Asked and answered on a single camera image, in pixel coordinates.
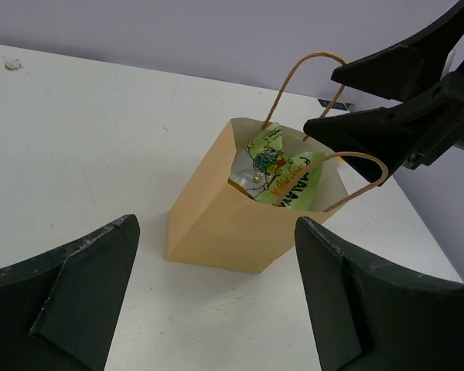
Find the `brown paper bag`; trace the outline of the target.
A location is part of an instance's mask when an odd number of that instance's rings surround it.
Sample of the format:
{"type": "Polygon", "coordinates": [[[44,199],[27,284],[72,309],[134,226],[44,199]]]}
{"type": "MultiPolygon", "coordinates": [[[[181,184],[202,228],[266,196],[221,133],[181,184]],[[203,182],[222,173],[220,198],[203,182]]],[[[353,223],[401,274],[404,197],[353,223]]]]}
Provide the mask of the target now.
{"type": "Polygon", "coordinates": [[[389,175],[387,166],[372,155],[335,152],[306,134],[281,125],[287,136],[287,154],[324,154],[299,171],[285,190],[289,192],[305,173],[322,164],[315,198],[307,210],[257,202],[235,189],[228,179],[239,151],[273,123],[271,119],[246,117],[228,121],[169,211],[167,260],[260,273],[294,246],[295,223],[299,218],[307,216],[324,223],[353,198],[338,173],[341,160],[359,159],[366,165],[375,165],[377,177],[372,187],[380,186],[389,175]]]}

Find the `green mint sachet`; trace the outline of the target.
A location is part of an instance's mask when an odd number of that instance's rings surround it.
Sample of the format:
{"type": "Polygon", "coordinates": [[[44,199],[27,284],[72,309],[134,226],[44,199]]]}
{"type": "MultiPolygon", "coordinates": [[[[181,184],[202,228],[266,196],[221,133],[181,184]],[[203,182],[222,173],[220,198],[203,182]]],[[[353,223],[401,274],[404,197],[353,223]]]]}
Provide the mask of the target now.
{"type": "Polygon", "coordinates": [[[289,192],[285,190],[299,171],[324,154],[303,151],[289,155],[285,152],[286,140],[280,124],[268,125],[236,155],[228,182],[265,205],[307,210],[315,198],[322,164],[305,173],[289,192]]]}

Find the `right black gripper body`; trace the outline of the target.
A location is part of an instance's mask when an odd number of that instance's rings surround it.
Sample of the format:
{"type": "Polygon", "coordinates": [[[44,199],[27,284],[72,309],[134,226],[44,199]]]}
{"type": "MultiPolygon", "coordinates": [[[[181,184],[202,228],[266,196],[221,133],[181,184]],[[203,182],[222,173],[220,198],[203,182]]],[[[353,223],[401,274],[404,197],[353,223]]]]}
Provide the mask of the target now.
{"type": "Polygon", "coordinates": [[[427,130],[411,150],[412,170],[431,165],[451,147],[464,151],[464,60],[435,85],[432,101],[438,106],[422,118],[427,130]]]}

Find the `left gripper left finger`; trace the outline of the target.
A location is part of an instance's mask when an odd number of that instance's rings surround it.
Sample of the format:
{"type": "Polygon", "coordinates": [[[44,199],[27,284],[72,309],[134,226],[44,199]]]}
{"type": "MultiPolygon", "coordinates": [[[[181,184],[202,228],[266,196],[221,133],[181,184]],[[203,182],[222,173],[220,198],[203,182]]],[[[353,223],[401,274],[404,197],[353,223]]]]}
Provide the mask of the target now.
{"type": "Polygon", "coordinates": [[[135,261],[135,215],[0,269],[0,370],[102,370],[135,261]]]}

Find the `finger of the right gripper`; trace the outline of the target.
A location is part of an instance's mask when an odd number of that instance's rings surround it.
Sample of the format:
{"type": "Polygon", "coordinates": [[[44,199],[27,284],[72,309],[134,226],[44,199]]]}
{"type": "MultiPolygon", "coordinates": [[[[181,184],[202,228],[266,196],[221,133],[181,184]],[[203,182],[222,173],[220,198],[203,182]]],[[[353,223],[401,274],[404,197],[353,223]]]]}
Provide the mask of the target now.
{"type": "Polygon", "coordinates": [[[304,132],[335,152],[356,151],[380,159],[394,174],[401,166],[430,165],[444,152],[437,144],[449,107],[449,85],[438,83],[393,107],[308,120],[304,132]]]}
{"type": "Polygon", "coordinates": [[[405,102],[440,81],[449,54],[463,35],[464,0],[413,36],[336,68],[331,80],[405,102]]]}

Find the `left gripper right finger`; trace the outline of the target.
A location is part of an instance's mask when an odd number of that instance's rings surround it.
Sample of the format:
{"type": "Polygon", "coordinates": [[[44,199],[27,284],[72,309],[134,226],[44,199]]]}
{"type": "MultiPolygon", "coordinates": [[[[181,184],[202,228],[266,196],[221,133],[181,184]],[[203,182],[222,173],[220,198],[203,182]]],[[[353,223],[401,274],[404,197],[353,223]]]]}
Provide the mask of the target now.
{"type": "Polygon", "coordinates": [[[464,284],[402,267],[307,217],[295,225],[324,370],[464,370],[464,284]]]}

